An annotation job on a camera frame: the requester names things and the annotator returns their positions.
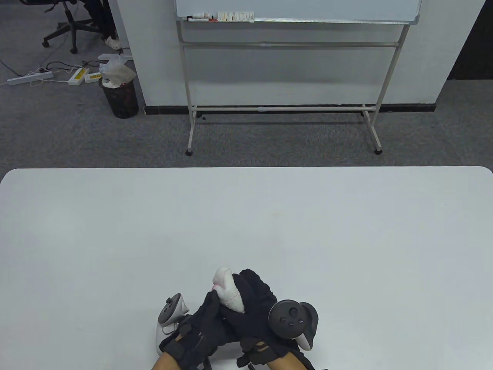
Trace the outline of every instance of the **gray carpet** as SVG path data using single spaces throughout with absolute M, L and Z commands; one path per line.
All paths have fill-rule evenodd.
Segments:
M 64 38 L 41 47 L 55 15 L 45 6 L 0 0 L 0 58 L 26 74 Z M 110 49 L 79 32 L 48 60 L 81 63 Z M 0 66 L 0 81 L 13 77 Z M 68 79 L 57 74 L 57 79 Z M 143 105 L 141 92 L 138 96 Z M 358 114 L 207 116 L 186 157 L 186 116 L 115 118 L 97 84 L 0 86 L 0 179 L 14 168 L 188 166 L 480 165 L 493 169 L 493 81 L 448 81 L 435 113 L 386 113 L 373 154 Z

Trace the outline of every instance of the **person's arm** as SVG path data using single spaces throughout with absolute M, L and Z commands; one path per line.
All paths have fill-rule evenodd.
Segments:
M 265 345 L 264 342 L 259 342 L 258 345 Z M 259 352 L 265 351 L 268 346 L 259 349 Z M 268 362 L 266 364 L 270 370 L 307 370 L 305 365 L 301 363 L 298 358 L 292 354 L 292 352 L 288 352 L 284 357 L 279 357 L 274 361 Z
M 178 335 L 176 341 L 181 339 L 181 335 Z M 168 353 L 164 352 L 160 358 L 156 361 L 152 370 L 181 370 L 176 360 Z

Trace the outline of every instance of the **black chair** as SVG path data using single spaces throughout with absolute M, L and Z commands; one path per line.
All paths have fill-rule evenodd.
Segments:
M 77 54 L 76 32 L 78 30 L 101 33 L 100 30 L 97 29 L 96 27 L 88 26 L 89 24 L 93 23 L 92 19 L 86 19 L 83 21 L 76 22 L 72 17 L 72 13 L 67 7 L 66 4 L 67 0 L 19 0 L 19 1 L 24 5 L 51 5 L 51 8 L 45 10 L 45 13 L 52 11 L 59 2 L 63 4 L 63 7 L 65 8 L 65 15 L 67 16 L 67 22 L 59 23 L 57 30 L 43 39 L 42 45 L 44 47 L 50 47 L 48 40 L 51 40 L 52 38 L 70 32 L 72 34 L 72 49 L 70 49 L 70 52 L 72 54 Z M 77 4 L 77 0 L 69 0 L 69 2 L 71 4 Z

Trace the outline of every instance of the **white plush toy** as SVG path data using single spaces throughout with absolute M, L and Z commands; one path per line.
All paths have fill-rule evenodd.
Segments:
M 223 305 L 236 312 L 245 312 L 242 296 L 236 288 L 231 269 L 227 267 L 218 268 L 212 278 L 212 283 L 214 284 L 212 289 L 217 292 Z

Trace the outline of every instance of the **black glove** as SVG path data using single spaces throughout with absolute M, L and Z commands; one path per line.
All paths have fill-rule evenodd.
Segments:
M 233 279 L 242 296 L 245 313 L 232 311 L 223 305 L 221 305 L 220 312 L 240 338 L 240 344 L 248 359 L 253 364 L 265 364 L 276 358 L 284 357 L 292 350 L 299 351 L 294 340 L 280 338 L 269 328 L 269 312 L 277 302 L 269 286 L 249 269 L 233 274 Z M 259 351 L 266 345 L 256 346 L 258 342 L 264 342 L 268 349 Z M 238 366 L 241 367 L 241 365 L 243 364 L 239 359 Z
M 216 291 L 206 299 L 193 315 L 187 315 L 178 329 L 159 345 L 159 349 L 173 357 L 182 370 L 196 368 L 218 346 L 238 341 L 233 328 L 219 313 L 220 301 Z

